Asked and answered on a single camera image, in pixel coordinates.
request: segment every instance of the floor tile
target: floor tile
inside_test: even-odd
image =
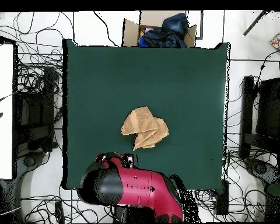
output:
[[[243,36],[261,10],[226,10],[224,42],[231,44],[231,58],[264,60],[276,51],[271,41],[280,32],[280,12],[270,12],[263,16],[252,30]],[[280,60],[280,52],[269,60]]]

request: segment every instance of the cable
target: cable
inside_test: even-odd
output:
[[[113,217],[110,215],[110,213],[111,213],[111,207],[109,207],[109,210],[110,210],[109,212],[106,211],[106,208],[108,208],[108,206],[105,206],[105,207],[104,207],[104,211],[105,211],[106,214],[105,214],[97,223],[100,223],[100,221],[103,220],[103,219],[104,219],[105,217],[107,217],[107,216],[113,218]]]
[[[188,16],[187,16],[187,14],[186,14],[186,11],[184,11],[184,14],[185,14],[185,16],[186,16],[186,18],[187,18],[187,22],[189,23],[189,19],[188,19]]]
[[[121,222],[121,220],[119,220],[115,215],[114,215],[114,213],[113,213],[113,210],[112,210],[112,205],[110,206],[110,213],[111,213],[111,218],[113,218],[115,221],[119,221],[119,222]]]
[[[267,61],[267,59],[268,59],[272,54],[275,54],[275,53],[277,53],[278,51],[280,51],[280,49],[278,49],[278,50],[276,50],[276,51],[274,51],[274,52],[272,52],[272,53],[270,53],[270,54],[268,54],[268,55],[266,56],[266,58],[264,59],[264,62],[262,63],[262,66],[260,67],[260,73],[259,73],[259,76],[258,76],[258,80],[260,79],[261,72],[262,72],[263,69],[265,68],[264,64],[265,64],[265,62]]]
[[[40,212],[45,212],[45,213],[47,214],[47,219],[43,219],[43,220],[41,220],[41,221],[43,221],[44,224],[45,224],[46,221],[49,221],[50,224],[53,224],[52,221],[51,221],[51,217],[52,217],[52,216],[56,216],[56,215],[55,215],[55,213],[50,212],[49,208],[47,207],[47,204],[48,204],[48,203],[52,203],[53,201],[56,201],[56,200],[60,200],[60,201],[62,201],[63,204],[65,204],[65,205],[71,207],[71,214],[70,214],[71,217],[69,218],[68,216],[65,216],[65,217],[67,217],[67,219],[69,219],[69,221],[70,221],[69,224],[71,224],[71,222],[72,222],[72,220],[73,220],[72,215],[74,215],[74,214],[78,214],[79,216],[81,216],[81,217],[85,220],[85,222],[91,223],[91,222],[89,222],[89,221],[84,217],[84,215],[83,215],[83,213],[84,213],[84,212],[87,212],[87,211],[94,213],[94,214],[96,215],[96,218],[97,218],[97,213],[96,213],[94,210],[92,210],[92,209],[87,209],[87,210],[84,210],[84,211],[80,211],[80,210],[78,209],[78,207],[76,208],[76,207],[72,206],[72,200],[71,200],[71,204],[68,204],[67,202],[65,202],[65,201],[64,201],[61,197],[59,197],[59,196],[45,195],[45,196],[42,196],[42,197],[43,197],[43,198],[45,198],[45,197],[52,197],[52,198],[51,198],[51,199],[42,199],[41,202],[40,202],[37,206],[35,206],[35,207],[31,210],[30,213],[28,213],[28,214],[25,216],[25,220],[24,220],[25,223],[27,223],[27,221],[29,220],[29,218],[31,217],[32,214],[37,213],[37,214],[41,215]],[[21,201],[23,201],[23,200],[30,200],[30,199],[37,199],[37,198],[42,198],[42,197],[22,198]]]
[[[51,46],[51,45],[47,45],[47,44],[39,44],[39,42],[38,42],[38,37],[39,37],[40,33],[43,33],[44,31],[47,31],[50,33],[57,32],[60,34],[61,39],[63,39],[62,33],[59,30],[53,28],[60,18],[60,13],[69,20],[70,25],[71,25],[72,29],[74,30],[71,20],[63,12],[59,12],[56,21],[54,21],[54,23],[51,26],[48,26],[39,31],[32,32],[31,30],[34,25],[34,18],[37,14],[36,12],[33,12],[28,31],[22,31],[19,28],[19,23],[18,23],[19,16],[21,15],[21,12],[20,12],[16,15],[16,17],[14,18],[14,20],[12,22],[13,27],[7,26],[7,28],[10,28],[16,32],[15,35],[10,34],[7,31],[2,31],[3,34],[9,34],[11,37],[13,37],[15,39],[15,43],[18,45],[19,49],[21,49],[24,54],[28,54],[28,56],[25,56],[23,54],[22,57],[19,57],[19,70],[18,70],[18,77],[19,77],[18,87],[19,88],[16,92],[14,92],[13,94],[10,94],[9,96],[15,95],[19,92],[35,93],[35,94],[42,93],[43,84],[44,84],[44,80],[45,80],[44,68],[53,67],[58,79],[54,79],[54,81],[47,80],[49,83],[52,83],[52,85],[54,87],[53,93],[48,95],[48,98],[54,99],[53,107],[56,110],[60,109],[59,107],[56,106],[56,103],[58,101],[58,98],[60,96],[62,96],[62,86],[61,86],[61,82],[60,82],[60,80],[62,79],[62,54],[60,51],[56,50],[55,47],[62,48],[62,46],[61,45],[59,45],[59,46],[52,45]],[[35,34],[35,43],[29,43],[29,42],[25,42],[24,40],[22,40],[23,36],[32,35],[32,34]],[[40,46],[52,47],[53,50],[48,54],[41,54]],[[56,117],[56,119],[60,120],[61,117],[62,116],[59,115]],[[48,163],[48,161],[50,159],[50,155],[51,155],[51,153],[49,153],[47,161],[44,162],[42,165]],[[26,221],[28,221],[29,218],[31,218],[32,214],[36,214],[41,218],[40,220],[36,221],[38,223],[52,224],[53,223],[52,216],[55,216],[56,220],[58,220],[58,216],[55,213],[50,212],[49,207],[47,205],[48,203],[51,203],[52,201],[55,201],[55,200],[61,200],[65,205],[71,207],[72,215],[78,214],[78,216],[81,216],[87,223],[89,223],[87,221],[87,219],[83,216],[83,213],[80,213],[78,209],[76,209],[74,206],[72,206],[72,203],[69,205],[65,201],[63,201],[61,197],[57,197],[54,195],[52,195],[52,198],[50,200],[41,200],[41,202],[36,207],[34,207],[34,209],[30,212],[30,214],[28,214],[26,216]],[[69,217],[65,216],[65,218],[72,221],[72,217],[69,218]]]
[[[251,157],[257,157],[260,156],[264,153],[267,153],[266,150],[261,150],[261,149],[251,149],[252,152],[255,152],[254,154],[250,154]],[[228,158],[230,158],[231,160],[233,160],[233,158],[238,158],[238,151],[236,150],[229,150],[227,153]],[[262,214],[264,214],[264,209],[262,208],[261,204],[259,202],[257,202],[257,207],[255,207],[248,199],[247,196],[249,193],[251,193],[252,191],[258,191],[260,193],[262,193],[263,195],[264,192],[260,191],[260,190],[250,190],[248,191],[246,194],[244,194],[242,188],[239,186],[238,181],[234,181],[234,179],[230,178],[229,176],[227,176],[227,179],[230,179],[233,184],[237,185],[238,188],[240,189],[241,192],[241,197],[237,197],[237,198],[232,198],[231,196],[231,200],[229,201],[229,204],[232,201],[237,201],[238,203],[240,203],[243,206],[243,209],[238,210],[238,211],[229,211],[229,214],[227,216],[222,216],[223,220],[220,220],[216,215],[215,215],[215,207],[214,207],[214,202],[209,200],[211,197],[213,197],[215,195],[214,191],[208,191],[208,190],[195,190],[194,194],[195,194],[195,199],[198,202],[198,206],[200,208],[204,208],[207,211],[209,211],[209,213],[211,214],[211,216],[213,217],[213,221],[216,219],[219,222],[239,222],[238,219],[235,218],[236,215],[239,216],[244,216],[244,219],[242,219],[242,222],[247,222],[248,218],[251,218],[251,220],[253,222],[256,221],[256,216],[255,213],[256,211],[261,212]]]
[[[42,166],[42,165],[45,165],[45,164],[47,164],[47,163],[48,163],[48,161],[49,161],[49,159],[50,159],[50,156],[51,156],[51,152],[49,152],[49,156],[48,156],[47,161],[46,161],[45,163],[41,164],[41,166]]]
[[[60,149],[60,150],[61,150],[61,152],[62,152],[62,149],[60,148],[60,145],[59,145],[59,143],[58,143],[58,141],[57,141],[56,132],[54,132],[54,136],[55,136],[56,143],[57,143],[57,145],[58,145],[59,149]]]
[[[72,224],[72,190],[71,190],[71,224]]]
[[[19,209],[21,209],[21,208],[22,208],[22,206],[21,206],[21,207],[18,207],[18,208],[16,208],[16,209],[13,209],[12,211],[8,211],[8,212],[5,212],[5,213],[2,213],[2,214],[0,214],[0,216],[3,216],[3,215],[6,215],[6,214],[9,214],[9,213],[12,213],[12,212],[17,211],[17,210],[19,210]]]
[[[115,44],[115,43],[110,39],[110,37],[109,37],[109,29],[108,29],[107,24],[104,22],[104,20],[103,20],[100,16],[98,16],[98,14],[97,14],[95,11],[93,11],[93,13],[105,24],[106,29],[107,29],[107,36],[108,36],[108,39],[109,39],[115,46],[118,47],[118,45]]]
[[[74,40],[75,39],[75,31],[74,31],[74,25],[73,25],[72,21],[70,20],[70,18],[64,12],[60,12],[60,13],[62,13],[69,20],[69,22],[72,26],[72,39]]]
[[[92,212],[96,215],[96,223],[99,221],[99,217],[97,216],[97,213],[93,210],[93,209],[85,209],[84,211],[80,211],[79,207],[78,207],[78,200],[77,200],[77,203],[76,203],[76,206],[77,206],[77,209],[80,213],[84,213],[84,212]]]

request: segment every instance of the tan towel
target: tan towel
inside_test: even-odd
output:
[[[154,118],[154,120],[157,123],[157,131],[149,138],[145,138],[147,137],[147,135],[145,135],[145,132],[139,133],[136,137],[133,151],[135,151],[138,148],[152,148],[157,142],[160,142],[164,137],[169,135],[169,130],[164,120],[162,120],[161,118]]]
[[[132,110],[131,114],[124,121],[121,127],[122,135],[129,135],[134,133],[143,133],[146,131],[157,130],[158,125],[153,119],[151,111],[148,107],[140,107]],[[150,137],[155,132],[148,133],[139,138],[138,142],[145,140],[144,137]]]
[[[155,147],[155,144],[151,144],[151,145],[148,145],[148,146],[144,146],[142,147],[143,149],[148,149],[148,148],[154,148]]]

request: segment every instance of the white desk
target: white desk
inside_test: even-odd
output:
[[[12,94],[13,46],[0,47],[0,98]],[[12,178],[12,96],[0,102],[0,179]]]

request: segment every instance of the black mat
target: black mat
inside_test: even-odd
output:
[[[78,188],[98,153],[133,153],[139,168],[221,190],[228,44],[216,49],[78,47],[64,40],[64,187]],[[148,106],[170,135],[132,151],[129,113]]]

